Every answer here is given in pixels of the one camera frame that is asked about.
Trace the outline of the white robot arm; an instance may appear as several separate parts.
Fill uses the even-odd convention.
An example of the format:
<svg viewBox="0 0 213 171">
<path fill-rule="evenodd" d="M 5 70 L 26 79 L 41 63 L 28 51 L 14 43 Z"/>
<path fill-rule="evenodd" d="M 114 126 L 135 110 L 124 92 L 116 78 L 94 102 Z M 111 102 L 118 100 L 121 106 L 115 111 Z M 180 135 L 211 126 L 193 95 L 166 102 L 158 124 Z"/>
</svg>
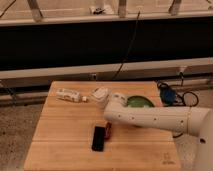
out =
<svg viewBox="0 0 213 171">
<path fill-rule="evenodd" d="M 127 107 L 126 97 L 114 93 L 104 109 L 104 118 L 140 127 L 181 132 L 198 138 L 194 171 L 213 171 L 213 108 Z"/>
</svg>

